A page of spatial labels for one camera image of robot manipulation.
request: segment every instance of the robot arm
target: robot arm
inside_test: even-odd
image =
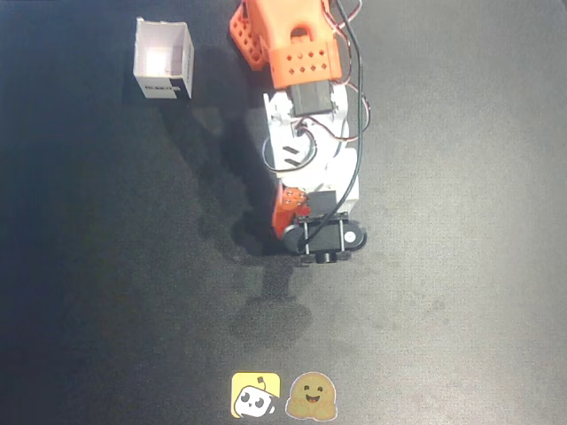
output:
[[[365,127],[370,109],[350,82],[350,64],[343,78],[336,38],[345,41],[350,56],[341,28],[351,31],[348,21],[361,2],[350,16],[338,6],[341,24],[331,16],[329,0],[243,0],[230,22],[251,69],[269,65],[276,89],[271,98],[264,95],[269,136],[261,153],[279,181],[274,232],[290,253],[318,263],[348,259],[366,243],[365,231],[349,220],[359,198],[360,166],[349,143],[360,143],[361,134],[349,136],[347,88],[359,93]]]

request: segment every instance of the small white box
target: small white box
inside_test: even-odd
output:
[[[151,99],[189,99],[195,48],[185,22],[137,18],[134,76]]]

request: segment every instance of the brown blob character sticker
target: brown blob character sticker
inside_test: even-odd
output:
[[[291,386],[285,412],[294,419],[332,421],[337,417],[337,391],[328,376],[303,374]]]

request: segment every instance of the dark gray mat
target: dark gray mat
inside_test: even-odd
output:
[[[0,422],[231,423],[236,371],[318,370],[336,423],[563,423],[563,5],[367,2],[369,244],[303,268],[233,3],[0,3]],[[189,23],[190,104],[142,99],[136,16]]]

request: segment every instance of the logo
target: logo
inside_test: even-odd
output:
[[[145,86],[148,90],[173,90],[181,91],[180,87],[159,87],[159,86]]]
[[[291,386],[285,412],[293,419],[332,421],[337,418],[337,391],[328,376],[303,374]]]
[[[232,377],[231,412],[235,418],[271,415],[280,397],[280,377],[273,373],[243,372]]]

